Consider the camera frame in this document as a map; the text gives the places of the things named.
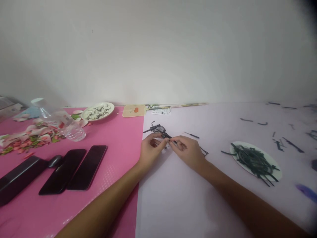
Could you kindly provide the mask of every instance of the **pink tablecloth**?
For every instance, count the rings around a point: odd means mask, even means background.
[[[1,207],[1,238],[54,237],[78,212],[137,162],[143,117],[123,118],[122,110],[123,107],[116,107],[105,120],[86,126],[87,136],[80,142],[65,139],[31,150],[35,152],[34,155],[49,160],[57,154],[65,155],[71,149],[84,148],[88,151],[92,145],[109,147],[88,191],[66,190],[60,195],[39,196],[39,190],[53,172],[53,169],[47,169],[10,203]],[[31,123],[8,119],[0,124],[0,135],[24,131]],[[1,156],[0,177],[23,162],[24,156],[16,152]],[[137,196],[136,188],[118,217],[112,237],[135,237]]]

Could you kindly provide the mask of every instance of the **computer mouse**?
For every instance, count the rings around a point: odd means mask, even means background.
[[[49,164],[48,164],[48,167],[49,168],[53,168],[53,167],[58,167],[62,164],[62,156],[61,155],[55,155],[50,161],[49,161]]]

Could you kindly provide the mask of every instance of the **plastic water bottle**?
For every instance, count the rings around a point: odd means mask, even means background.
[[[64,109],[49,105],[44,98],[33,99],[31,103],[39,108],[41,119],[67,139],[81,141],[85,138],[85,131]]]

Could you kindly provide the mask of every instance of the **phone screen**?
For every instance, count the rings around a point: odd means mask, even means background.
[[[106,145],[93,145],[67,186],[68,190],[87,190],[107,150]]]
[[[41,188],[39,195],[62,193],[85,154],[85,149],[74,149],[68,151],[63,158],[64,162],[54,170],[52,175]]]

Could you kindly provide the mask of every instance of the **person's left hand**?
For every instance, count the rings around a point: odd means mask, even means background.
[[[149,134],[141,143],[141,154],[138,164],[146,171],[152,167],[156,158],[159,156],[169,141],[168,138],[165,138],[162,141],[158,141],[155,138],[162,138],[162,134]]]

